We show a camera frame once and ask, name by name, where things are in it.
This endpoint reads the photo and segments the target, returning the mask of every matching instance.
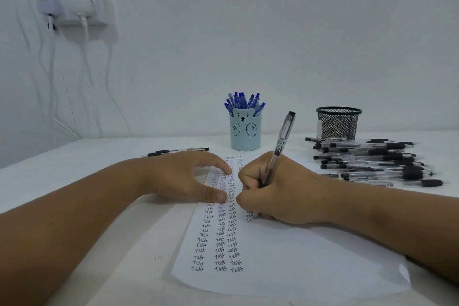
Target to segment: white tabletop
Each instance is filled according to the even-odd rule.
[[[291,135],[288,149],[307,150],[310,134]],[[361,133],[359,138],[386,137],[418,141],[414,151],[424,156],[450,181],[428,192],[459,197],[459,131]],[[276,136],[263,136],[253,157],[271,150]],[[228,136],[179,138],[120,138],[80,140],[0,170],[0,213],[72,183],[110,164],[159,149],[210,147],[220,156],[237,155]],[[196,175],[204,181],[206,171]],[[65,306],[244,306],[291,305],[288,300],[223,295],[197,290],[171,277],[170,272],[195,208],[154,195],[129,206],[107,229],[69,280],[48,305]],[[409,263],[412,289],[400,295],[355,301],[353,306],[457,306],[459,288]],[[306,305],[295,302],[295,306]]]

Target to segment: paper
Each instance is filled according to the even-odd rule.
[[[303,228],[252,218],[235,197],[241,156],[225,157],[233,174],[211,168],[206,185],[228,193],[224,204],[199,203],[172,270],[203,290],[288,300],[343,300],[410,288],[405,257],[329,227]]]

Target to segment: pile of black pens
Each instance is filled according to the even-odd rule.
[[[249,98],[249,101],[246,100],[246,96],[244,92],[234,92],[233,94],[228,94],[228,98],[226,99],[225,108],[229,112],[231,116],[233,115],[233,109],[249,109],[254,108],[255,113],[253,114],[254,117],[260,115],[261,111],[265,106],[265,102],[258,104],[260,102],[260,94],[257,95],[252,94]]]
[[[306,137],[313,149],[322,154],[314,156],[324,175],[346,181],[393,187],[394,183],[417,187],[438,187],[444,184],[433,179],[436,173],[420,162],[416,154],[406,152],[417,143],[388,139],[318,139]]]

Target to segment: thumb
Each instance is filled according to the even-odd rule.
[[[271,186],[244,190],[236,197],[236,202],[242,209],[249,212],[266,214],[275,212],[274,190]]]
[[[198,202],[208,203],[223,203],[227,198],[225,191],[201,184],[197,180],[192,188],[191,195],[197,199]]]

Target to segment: light blue cup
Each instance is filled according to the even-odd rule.
[[[231,148],[239,151],[252,151],[261,147],[261,113],[254,117],[254,108],[233,109],[229,117]]]

